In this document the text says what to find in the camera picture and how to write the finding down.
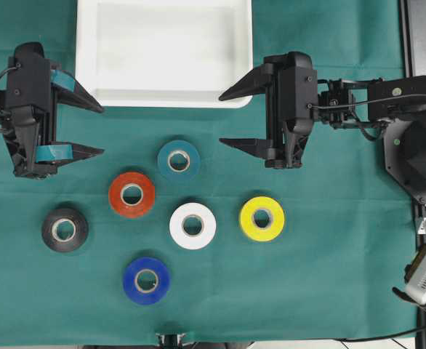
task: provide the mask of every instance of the yellow tape roll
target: yellow tape roll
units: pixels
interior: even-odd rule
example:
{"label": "yellow tape roll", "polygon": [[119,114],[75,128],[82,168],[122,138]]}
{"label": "yellow tape roll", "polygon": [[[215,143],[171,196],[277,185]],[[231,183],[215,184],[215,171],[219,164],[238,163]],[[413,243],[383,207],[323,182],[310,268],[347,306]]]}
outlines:
{"label": "yellow tape roll", "polygon": [[[254,214],[259,210],[265,211],[270,218],[270,222],[264,228],[260,228],[254,220]],[[257,196],[248,200],[239,215],[239,224],[244,234],[260,242],[276,238],[283,230],[285,221],[281,205],[273,198],[266,196]]]}

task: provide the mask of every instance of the black tape roll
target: black tape roll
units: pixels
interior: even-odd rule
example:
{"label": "black tape roll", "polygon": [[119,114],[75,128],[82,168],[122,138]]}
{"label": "black tape roll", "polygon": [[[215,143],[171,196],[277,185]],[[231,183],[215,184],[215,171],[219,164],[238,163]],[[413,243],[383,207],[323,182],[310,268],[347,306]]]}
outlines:
{"label": "black tape roll", "polygon": [[[62,222],[73,226],[73,233],[67,238],[60,238],[57,227]],[[89,226],[82,213],[75,209],[54,209],[45,218],[41,227],[44,243],[56,252],[71,252],[78,249],[87,239]]]}

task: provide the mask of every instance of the white plastic bin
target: white plastic bin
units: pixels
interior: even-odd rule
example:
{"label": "white plastic bin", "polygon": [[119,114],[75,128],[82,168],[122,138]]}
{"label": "white plastic bin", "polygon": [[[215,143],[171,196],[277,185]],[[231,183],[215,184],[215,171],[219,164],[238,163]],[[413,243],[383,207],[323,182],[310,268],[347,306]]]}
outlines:
{"label": "white plastic bin", "polygon": [[79,0],[76,78],[107,106],[240,108],[252,0]]}

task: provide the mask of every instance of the white tape roll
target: white tape roll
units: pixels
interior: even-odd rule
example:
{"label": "white tape roll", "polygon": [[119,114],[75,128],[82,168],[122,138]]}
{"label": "white tape roll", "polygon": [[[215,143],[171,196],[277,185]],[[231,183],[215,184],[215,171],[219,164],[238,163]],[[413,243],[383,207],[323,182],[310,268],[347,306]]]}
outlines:
{"label": "white tape roll", "polygon": [[[196,235],[185,232],[185,220],[194,217],[200,220],[201,230]],[[216,220],[208,207],[190,202],[179,206],[169,221],[169,232],[173,240],[184,249],[201,249],[208,245],[216,232]]]}

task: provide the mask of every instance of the green tablecloth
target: green tablecloth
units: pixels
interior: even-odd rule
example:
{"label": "green tablecloth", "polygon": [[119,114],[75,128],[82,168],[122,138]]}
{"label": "green tablecloth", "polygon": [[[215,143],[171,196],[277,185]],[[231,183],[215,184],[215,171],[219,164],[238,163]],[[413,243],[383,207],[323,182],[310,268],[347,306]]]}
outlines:
{"label": "green tablecloth", "polygon": [[[253,21],[255,64],[300,50],[320,78],[403,74],[396,0],[254,0]],[[41,41],[73,71],[75,32],[75,0],[0,0],[0,70],[17,44]],[[58,123],[58,140],[105,153],[45,181],[22,180],[0,137],[0,345],[154,343],[155,332],[209,341],[363,337],[414,325],[414,307],[390,291],[414,253],[409,198],[384,171],[380,143],[318,124],[302,169],[265,169],[217,140],[263,136],[263,96],[238,110],[62,107]],[[203,161],[188,185],[156,167],[159,148],[177,137]],[[108,186],[125,169],[156,185],[153,210],[138,220],[108,205]],[[269,244],[238,227],[241,205],[257,194],[279,200],[287,215]],[[217,218],[205,249],[181,249],[169,235],[169,217],[186,201]],[[41,240],[44,216],[63,203],[90,226],[71,254]],[[152,306],[129,301],[121,286],[126,265],[143,255],[172,272],[167,296]]]}

